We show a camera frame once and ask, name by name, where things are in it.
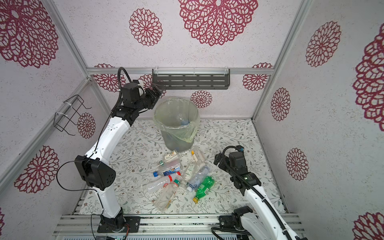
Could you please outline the clear bottle blue label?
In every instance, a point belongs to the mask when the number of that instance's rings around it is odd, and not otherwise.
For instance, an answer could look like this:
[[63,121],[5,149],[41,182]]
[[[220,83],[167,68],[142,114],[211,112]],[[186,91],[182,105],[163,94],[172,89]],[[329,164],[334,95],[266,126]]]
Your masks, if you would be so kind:
[[176,126],[186,126],[194,119],[193,116],[187,113],[179,113],[176,116]]

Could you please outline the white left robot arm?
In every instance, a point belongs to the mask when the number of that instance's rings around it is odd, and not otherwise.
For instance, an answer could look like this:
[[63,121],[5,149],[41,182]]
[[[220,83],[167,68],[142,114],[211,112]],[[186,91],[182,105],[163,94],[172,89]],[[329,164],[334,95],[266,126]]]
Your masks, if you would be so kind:
[[110,164],[111,154],[136,118],[153,109],[164,92],[155,84],[142,93],[140,89],[137,82],[121,87],[117,103],[98,141],[85,155],[75,158],[82,180],[95,192],[102,206],[101,227],[110,232],[121,232],[126,227],[123,208],[114,189],[117,174]]

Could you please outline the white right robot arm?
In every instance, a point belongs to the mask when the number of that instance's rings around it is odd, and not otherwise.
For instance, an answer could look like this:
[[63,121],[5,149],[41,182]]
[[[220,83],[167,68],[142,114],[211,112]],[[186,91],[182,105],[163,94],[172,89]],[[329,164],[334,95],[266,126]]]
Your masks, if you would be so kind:
[[243,197],[251,204],[237,208],[230,221],[221,221],[222,232],[248,235],[255,240],[306,240],[297,234],[272,205],[261,181],[248,171],[245,155],[242,151],[218,153],[214,165],[230,174],[230,180]]

